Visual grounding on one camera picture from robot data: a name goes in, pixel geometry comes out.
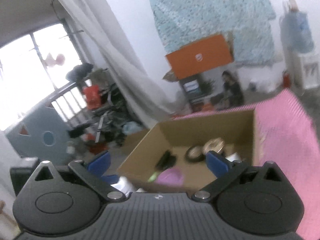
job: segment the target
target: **ribbed gray surface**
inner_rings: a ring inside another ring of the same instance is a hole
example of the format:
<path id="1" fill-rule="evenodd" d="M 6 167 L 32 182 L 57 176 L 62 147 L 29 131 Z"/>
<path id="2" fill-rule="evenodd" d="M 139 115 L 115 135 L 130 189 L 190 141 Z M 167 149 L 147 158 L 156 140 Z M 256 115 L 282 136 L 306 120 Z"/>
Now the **ribbed gray surface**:
<path id="1" fill-rule="evenodd" d="M 185 193 L 133 193 L 123 203 L 108 205 L 101 217 L 76 234 L 45 238 L 23 233 L 17 240 L 302 240 L 295 233 L 260 237 L 243 233 L 221 220 L 209 204 Z"/>

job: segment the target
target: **pink cloth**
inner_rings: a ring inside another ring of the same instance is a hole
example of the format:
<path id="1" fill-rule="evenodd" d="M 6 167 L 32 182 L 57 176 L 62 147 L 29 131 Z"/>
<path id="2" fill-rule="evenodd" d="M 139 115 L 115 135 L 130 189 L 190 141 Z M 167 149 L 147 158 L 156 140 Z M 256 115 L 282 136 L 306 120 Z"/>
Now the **pink cloth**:
<path id="1" fill-rule="evenodd" d="M 290 90 L 283 90 L 273 99 L 224 112 L 249 109 L 255 109 L 263 138 L 260 165 L 275 161 L 303 201 L 305 212 L 297 233 L 305 240 L 320 239 L 320 149 L 312 119 Z M 180 118 L 216 113 L 221 111 Z"/>

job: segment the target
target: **person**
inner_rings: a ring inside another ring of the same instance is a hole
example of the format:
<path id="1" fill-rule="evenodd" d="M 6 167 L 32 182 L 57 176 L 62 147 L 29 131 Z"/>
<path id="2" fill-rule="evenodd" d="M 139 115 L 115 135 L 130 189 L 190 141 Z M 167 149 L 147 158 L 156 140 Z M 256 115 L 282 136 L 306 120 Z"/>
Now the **person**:
<path id="1" fill-rule="evenodd" d="M 244 96 L 238 81 L 229 71 L 222 73 L 222 79 L 224 81 L 224 106 L 226 108 L 242 106 L 244 104 Z"/>

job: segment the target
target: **blue circle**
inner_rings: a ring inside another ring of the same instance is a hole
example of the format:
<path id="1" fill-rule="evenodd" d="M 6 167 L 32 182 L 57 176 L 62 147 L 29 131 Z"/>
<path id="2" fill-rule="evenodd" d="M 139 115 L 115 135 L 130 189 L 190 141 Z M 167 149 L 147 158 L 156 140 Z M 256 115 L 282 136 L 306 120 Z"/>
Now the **blue circle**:
<path id="1" fill-rule="evenodd" d="M 47 131 L 43 134 L 43 142 L 46 146 L 52 146 L 54 145 L 54 136 L 53 133 L 50 131 Z"/>

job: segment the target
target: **ceiling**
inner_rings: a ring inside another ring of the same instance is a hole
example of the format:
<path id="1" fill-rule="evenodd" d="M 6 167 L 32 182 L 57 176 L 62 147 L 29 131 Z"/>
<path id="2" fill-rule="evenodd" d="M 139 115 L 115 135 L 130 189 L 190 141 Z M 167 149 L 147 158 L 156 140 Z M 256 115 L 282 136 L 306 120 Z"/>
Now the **ceiling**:
<path id="1" fill-rule="evenodd" d="M 63 7 L 55 2 L 57 11 Z M 0 47 L 27 32 L 58 22 L 51 0 L 0 0 Z"/>

